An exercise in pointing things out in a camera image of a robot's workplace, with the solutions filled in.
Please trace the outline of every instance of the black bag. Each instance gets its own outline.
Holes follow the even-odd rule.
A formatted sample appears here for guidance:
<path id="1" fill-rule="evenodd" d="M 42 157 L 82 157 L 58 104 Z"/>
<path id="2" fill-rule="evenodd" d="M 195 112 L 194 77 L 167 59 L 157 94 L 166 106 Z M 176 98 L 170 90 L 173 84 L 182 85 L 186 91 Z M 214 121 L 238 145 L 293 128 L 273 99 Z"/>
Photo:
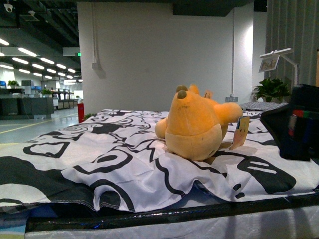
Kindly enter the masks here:
<path id="1" fill-rule="evenodd" d="M 273 136 L 282 158 L 319 158 L 319 87 L 294 87 L 290 103 L 262 113 L 261 122 Z"/>

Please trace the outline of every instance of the floor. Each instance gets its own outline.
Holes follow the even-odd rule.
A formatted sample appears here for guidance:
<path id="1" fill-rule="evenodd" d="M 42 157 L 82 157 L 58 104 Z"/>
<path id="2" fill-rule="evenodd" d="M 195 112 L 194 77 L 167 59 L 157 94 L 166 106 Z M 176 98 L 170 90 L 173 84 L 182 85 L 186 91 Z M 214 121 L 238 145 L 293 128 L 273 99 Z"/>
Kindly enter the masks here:
<path id="1" fill-rule="evenodd" d="M 77 108 L 55 110 L 51 119 L 0 120 L 0 149 L 78 122 Z"/>

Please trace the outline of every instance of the yellow plush toy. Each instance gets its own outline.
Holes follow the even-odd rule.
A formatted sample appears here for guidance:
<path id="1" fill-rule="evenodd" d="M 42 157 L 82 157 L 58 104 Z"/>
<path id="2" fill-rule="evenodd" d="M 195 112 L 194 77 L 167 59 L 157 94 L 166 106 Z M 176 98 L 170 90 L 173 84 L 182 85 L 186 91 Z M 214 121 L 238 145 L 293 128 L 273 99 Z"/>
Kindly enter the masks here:
<path id="1" fill-rule="evenodd" d="M 203 161 L 219 149 L 228 124 L 242 114 L 236 103 L 219 104 L 200 96 L 196 85 L 178 86 L 169 114 L 156 124 L 155 133 L 170 152 Z"/>

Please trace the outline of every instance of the yellow floor line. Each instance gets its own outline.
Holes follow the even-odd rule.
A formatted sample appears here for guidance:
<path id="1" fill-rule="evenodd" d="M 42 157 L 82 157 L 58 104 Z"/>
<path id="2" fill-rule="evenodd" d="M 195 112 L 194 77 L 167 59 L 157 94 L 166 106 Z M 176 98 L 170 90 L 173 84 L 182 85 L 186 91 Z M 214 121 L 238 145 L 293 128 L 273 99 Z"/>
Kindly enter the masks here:
<path id="1" fill-rule="evenodd" d="M 16 126 L 16 125 L 27 125 L 29 123 L 14 123 L 14 124 L 1 124 L 0 126 Z"/>
<path id="2" fill-rule="evenodd" d="M 7 130 L 7 131 L 0 132 L 0 134 L 8 133 L 8 132 L 11 132 L 11 131 L 14 131 L 14 130 L 18 130 L 18 129 L 21 129 L 21 128 L 30 127 L 30 126 L 34 126 L 34 125 L 37 125 L 37 124 L 41 124 L 41 123 L 45 123 L 45 122 L 49 122 L 49 121 L 52 121 L 52 120 L 73 116 L 73 115 L 77 115 L 77 114 L 71 114 L 71 115 L 68 115 L 68 116 L 62 116 L 62 117 L 58 117 L 58 118 L 54 118 L 54 119 L 45 120 L 45 121 L 42 121 L 42 122 L 39 122 L 39 123 L 29 124 L 29 125 L 22 126 L 22 127 L 19 127 L 19 128 L 13 128 L 13 129 L 10 129 L 10 130 Z"/>
<path id="3" fill-rule="evenodd" d="M 15 145 L 15 144 L 20 144 L 20 143 L 0 143 L 0 146 L 1 145 L 8 145 L 9 146 L 9 145 Z"/>

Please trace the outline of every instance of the price tag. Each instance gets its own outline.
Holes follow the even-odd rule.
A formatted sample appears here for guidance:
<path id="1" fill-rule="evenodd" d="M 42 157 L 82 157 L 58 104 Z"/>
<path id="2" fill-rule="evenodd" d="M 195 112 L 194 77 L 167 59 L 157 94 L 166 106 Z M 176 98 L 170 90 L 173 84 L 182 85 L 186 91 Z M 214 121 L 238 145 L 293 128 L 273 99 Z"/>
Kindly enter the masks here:
<path id="1" fill-rule="evenodd" d="M 206 90 L 204 94 L 204 98 L 211 99 L 213 97 L 214 93 L 210 90 Z"/>
<path id="2" fill-rule="evenodd" d="M 233 144 L 231 145 L 230 150 L 236 149 L 244 144 L 248 133 L 248 127 L 249 117 L 240 117 L 237 122 Z"/>

